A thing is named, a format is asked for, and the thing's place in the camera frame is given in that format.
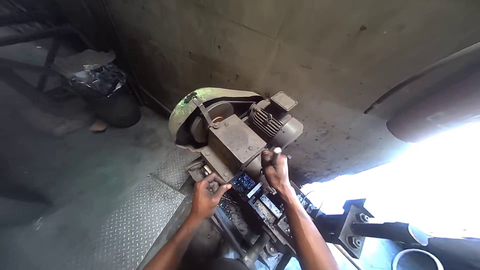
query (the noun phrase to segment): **machine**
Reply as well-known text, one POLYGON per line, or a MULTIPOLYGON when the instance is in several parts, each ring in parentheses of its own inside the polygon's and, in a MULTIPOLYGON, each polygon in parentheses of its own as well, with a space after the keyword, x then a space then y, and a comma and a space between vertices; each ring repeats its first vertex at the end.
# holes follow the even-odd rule
MULTIPOLYGON (((284 92, 264 98, 207 87, 182 99, 168 123, 177 146, 200 152, 186 168, 194 180, 215 172, 232 184, 212 219, 250 268, 259 259, 270 269, 282 269, 296 254, 282 200, 268 185, 260 156, 264 149, 279 154, 303 132, 289 113, 296 105, 284 92)), ((427 244, 427 236, 409 224, 370 223, 373 215, 363 207, 364 199, 347 201, 341 215, 325 215, 291 184, 324 239, 352 258, 360 257, 366 236, 427 244)))

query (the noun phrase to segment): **metal floor plate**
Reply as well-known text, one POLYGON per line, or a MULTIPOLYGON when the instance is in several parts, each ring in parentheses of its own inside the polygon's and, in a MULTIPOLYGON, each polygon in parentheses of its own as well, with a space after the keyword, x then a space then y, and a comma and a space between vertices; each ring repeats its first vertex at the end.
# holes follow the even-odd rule
POLYGON ((136 269, 184 198, 149 175, 65 269, 136 269))
POLYGON ((189 176, 187 165, 199 156, 200 153, 177 147, 168 154, 167 160, 157 168, 153 176, 179 191, 189 176))

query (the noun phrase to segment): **nut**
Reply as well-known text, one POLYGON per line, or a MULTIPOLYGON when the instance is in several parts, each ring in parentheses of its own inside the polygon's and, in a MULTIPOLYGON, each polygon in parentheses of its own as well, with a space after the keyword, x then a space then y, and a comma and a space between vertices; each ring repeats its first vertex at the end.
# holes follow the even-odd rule
POLYGON ((369 222, 369 217, 365 215, 364 213, 360 213, 356 215, 356 218, 358 221, 363 222, 363 223, 368 223, 369 222))
POLYGON ((349 236, 348 237, 348 245, 350 245, 352 248, 359 248, 361 245, 360 239, 354 237, 354 236, 349 236))

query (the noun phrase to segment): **bright light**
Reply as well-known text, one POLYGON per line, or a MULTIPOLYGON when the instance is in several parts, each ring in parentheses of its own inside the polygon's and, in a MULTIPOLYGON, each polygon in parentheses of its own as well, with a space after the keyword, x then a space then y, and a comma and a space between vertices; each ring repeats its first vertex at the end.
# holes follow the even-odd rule
POLYGON ((367 198, 374 222, 409 222, 443 237, 480 237, 480 123, 444 132, 376 168, 313 183, 308 198, 327 214, 367 198))

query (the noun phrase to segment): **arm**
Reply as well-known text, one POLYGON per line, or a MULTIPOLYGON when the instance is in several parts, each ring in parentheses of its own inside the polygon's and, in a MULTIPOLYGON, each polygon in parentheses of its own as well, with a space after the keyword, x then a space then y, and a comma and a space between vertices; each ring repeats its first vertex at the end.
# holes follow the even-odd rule
POLYGON ((284 200, 284 209, 293 232, 299 262, 305 270, 338 270, 325 240, 297 198, 288 180, 287 157, 280 155, 276 168, 270 164, 272 153, 262 152, 262 166, 269 184, 284 200))
POLYGON ((195 183, 192 210, 185 223, 160 249, 144 270, 174 270, 180 264, 188 244, 203 221, 210 218, 222 195, 232 187, 215 173, 195 183))

